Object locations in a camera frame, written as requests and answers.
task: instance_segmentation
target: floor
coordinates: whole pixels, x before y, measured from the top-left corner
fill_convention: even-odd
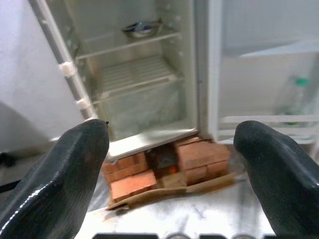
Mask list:
[[[274,234],[246,174],[235,185],[218,192],[163,199],[128,211],[89,212],[76,239],[93,238],[96,233],[155,233],[160,239],[172,233],[190,238],[199,234],[227,238]]]
[[[109,196],[109,187],[105,183],[103,173],[100,172],[96,187],[89,204],[88,212],[106,207]]]

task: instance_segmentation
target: refrigerator shelf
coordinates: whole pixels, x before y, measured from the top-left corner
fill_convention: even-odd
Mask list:
[[[160,56],[118,64],[101,70],[98,80],[98,103],[127,89],[156,82],[175,81],[178,73]]]
[[[246,115],[221,117],[217,132],[218,142],[232,144],[236,126],[238,123],[246,120],[256,120],[265,123],[273,127],[275,130],[289,135],[292,139],[300,144],[313,143],[314,139],[318,137],[318,115]],[[298,127],[279,125],[281,122],[300,122],[301,125]]]
[[[84,40],[75,58],[80,60],[175,36],[180,36],[180,32],[167,26],[163,26],[162,30],[155,36],[139,39],[127,38],[120,30],[117,32],[109,32]]]

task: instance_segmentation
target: red brick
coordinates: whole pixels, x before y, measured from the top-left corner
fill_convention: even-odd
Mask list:
[[[145,158],[144,152],[135,154],[134,159],[135,159],[135,164],[146,163],[146,158]]]
[[[133,173],[132,173],[131,168],[123,168],[121,170],[114,172],[113,174],[115,175],[116,180],[120,180],[122,178],[126,178],[128,176],[131,176]]]
[[[213,163],[207,165],[207,177],[209,179],[217,178],[228,173],[228,163],[227,161]]]
[[[188,169],[185,172],[187,185],[192,185],[205,181],[207,178],[207,167],[202,166],[198,168]]]
[[[128,168],[134,165],[133,156],[120,159],[117,163],[119,169]]]
[[[225,145],[207,141],[180,146],[177,152],[184,170],[225,161],[230,156]]]
[[[103,171],[106,173],[112,173],[119,170],[117,164],[112,164],[110,162],[103,163],[102,168],[103,168]]]
[[[117,180],[116,176],[114,175],[114,173],[109,173],[109,174],[105,174],[104,178],[106,180],[107,183],[112,183],[114,181]]]
[[[141,173],[148,170],[148,166],[146,162],[144,162],[144,163],[139,163],[132,166],[131,169],[132,169],[132,174],[137,174],[137,173]]]
[[[149,170],[111,183],[112,198],[115,202],[148,190],[156,184],[154,173]]]
[[[148,189],[149,190],[154,190],[154,189],[157,189],[157,188],[158,188],[158,185],[154,184],[154,185],[150,186]]]

